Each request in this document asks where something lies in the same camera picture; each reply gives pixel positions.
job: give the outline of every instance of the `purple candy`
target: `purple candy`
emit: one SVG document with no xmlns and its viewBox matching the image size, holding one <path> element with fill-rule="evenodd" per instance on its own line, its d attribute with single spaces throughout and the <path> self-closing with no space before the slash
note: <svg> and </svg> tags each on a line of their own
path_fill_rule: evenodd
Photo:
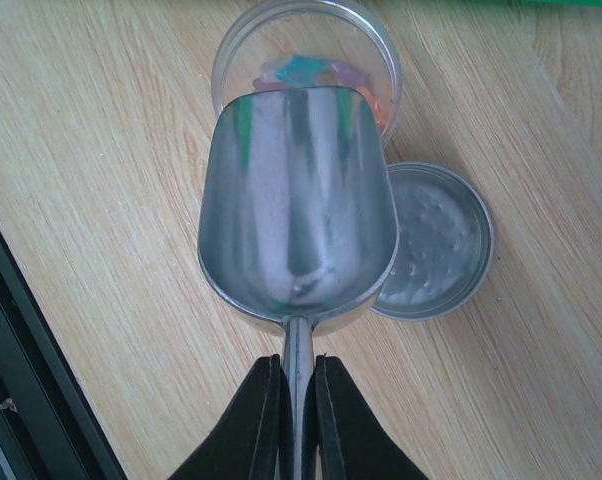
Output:
<svg viewBox="0 0 602 480">
<path fill-rule="evenodd" d="M 330 71 L 334 78 L 341 83 L 352 88 L 365 87 L 365 75 L 342 60 L 332 60 Z"/>
<path fill-rule="evenodd" d="M 252 86 L 257 92 L 273 92 L 275 90 L 285 90 L 288 86 L 283 82 L 264 82 L 260 78 L 252 81 Z"/>
</svg>

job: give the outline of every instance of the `scoop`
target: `scoop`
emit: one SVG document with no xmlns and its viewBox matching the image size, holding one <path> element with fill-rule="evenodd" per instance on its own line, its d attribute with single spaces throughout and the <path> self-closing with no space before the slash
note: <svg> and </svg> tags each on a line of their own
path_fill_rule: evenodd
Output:
<svg viewBox="0 0 602 480">
<path fill-rule="evenodd" d="M 225 107 L 210 148 L 199 261 L 226 302 L 258 328 L 285 335 L 292 425 L 279 466 L 290 478 L 308 478 L 313 468 L 312 336 L 372 305 L 398 237 L 374 115 L 358 92 L 262 92 Z"/>
</svg>

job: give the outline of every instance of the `jar lid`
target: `jar lid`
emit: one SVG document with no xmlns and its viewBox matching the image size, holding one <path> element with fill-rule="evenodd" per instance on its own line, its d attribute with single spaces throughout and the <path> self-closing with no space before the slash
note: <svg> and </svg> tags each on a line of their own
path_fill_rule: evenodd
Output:
<svg viewBox="0 0 602 480">
<path fill-rule="evenodd" d="M 468 182 L 443 167 L 405 162 L 388 172 L 399 249 L 372 310 L 403 321 L 450 313 L 488 273 L 494 252 L 488 208 Z"/>
</svg>

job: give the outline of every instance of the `silver lid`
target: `silver lid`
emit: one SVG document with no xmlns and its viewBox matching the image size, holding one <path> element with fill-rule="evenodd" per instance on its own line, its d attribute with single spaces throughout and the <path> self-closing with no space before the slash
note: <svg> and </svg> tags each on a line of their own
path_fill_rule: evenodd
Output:
<svg viewBox="0 0 602 480">
<path fill-rule="evenodd" d="M 372 310 L 390 318 L 439 317 L 466 302 L 494 251 L 488 209 L 461 177 L 437 165 L 388 167 L 399 218 L 399 251 Z"/>
</svg>

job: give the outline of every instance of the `blue object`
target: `blue object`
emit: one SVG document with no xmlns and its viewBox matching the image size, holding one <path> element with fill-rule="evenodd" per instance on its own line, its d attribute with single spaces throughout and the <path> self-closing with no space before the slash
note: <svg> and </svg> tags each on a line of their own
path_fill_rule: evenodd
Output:
<svg viewBox="0 0 602 480">
<path fill-rule="evenodd" d="M 314 78 L 330 68 L 330 60 L 315 57 L 294 56 L 290 63 L 276 72 L 276 77 L 290 87 L 314 86 Z"/>
</svg>

